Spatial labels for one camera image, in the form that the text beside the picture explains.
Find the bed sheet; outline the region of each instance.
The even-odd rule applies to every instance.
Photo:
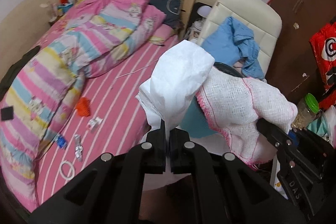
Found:
[[[36,189],[40,204],[66,184],[65,179],[58,172],[62,161],[73,163],[77,175],[102,153],[123,154],[139,142],[148,131],[148,125],[146,114],[135,99],[138,88],[151,76],[155,61],[177,42],[176,35],[169,38],[164,47],[147,42],[108,73],[86,81],[82,96],[91,101],[91,116],[80,117],[73,112],[62,132],[68,141],[67,148],[61,150],[53,144],[44,157],[37,162]],[[48,44],[43,39],[40,43],[42,47]],[[87,130],[86,125],[91,118],[97,116],[103,118],[103,122],[92,133]],[[81,135],[82,162],[75,157],[73,140],[75,134]],[[64,165],[64,174],[68,175],[68,171],[68,166]]]

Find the red bag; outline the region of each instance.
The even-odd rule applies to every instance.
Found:
[[[325,90],[336,83],[336,22],[328,23],[310,39]]]

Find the plastic jar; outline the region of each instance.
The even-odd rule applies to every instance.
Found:
[[[292,122],[291,127],[304,128],[311,123],[319,111],[319,103],[315,97],[308,93],[297,104],[297,116]]]

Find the white leather chair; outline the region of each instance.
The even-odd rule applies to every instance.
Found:
[[[260,46],[258,61],[266,74],[282,27],[280,16],[261,0],[217,0],[196,43],[201,45],[228,16],[253,30],[254,40]]]

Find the white ring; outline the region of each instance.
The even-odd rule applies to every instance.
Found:
[[[69,165],[70,167],[70,171],[71,171],[71,176],[69,177],[66,177],[63,173],[63,170],[62,170],[62,166],[63,164],[67,164]],[[61,177],[64,178],[65,180],[72,180],[74,177],[75,177],[75,167],[73,166],[72,163],[70,163],[69,161],[67,160],[64,160],[61,162],[61,164],[59,165],[59,168],[58,168],[58,172],[60,173]]]

